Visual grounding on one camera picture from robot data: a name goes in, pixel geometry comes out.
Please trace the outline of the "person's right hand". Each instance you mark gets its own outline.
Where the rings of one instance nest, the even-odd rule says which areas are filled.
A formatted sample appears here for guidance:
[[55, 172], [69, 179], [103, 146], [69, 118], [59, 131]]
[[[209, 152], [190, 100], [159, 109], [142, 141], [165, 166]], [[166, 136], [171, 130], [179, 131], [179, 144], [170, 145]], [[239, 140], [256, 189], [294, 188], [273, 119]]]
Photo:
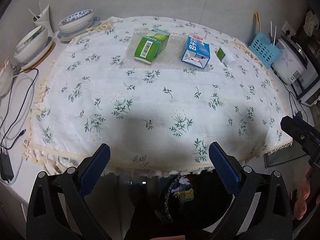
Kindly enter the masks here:
[[306, 200], [310, 196], [311, 187], [314, 184], [312, 178], [314, 177], [313, 168], [309, 167], [307, 169], [304, 180], [300, 184], [300, 188], [297, 194], [297, 201], [294, 207], [294, 218], [301, 220], [307, 211]]

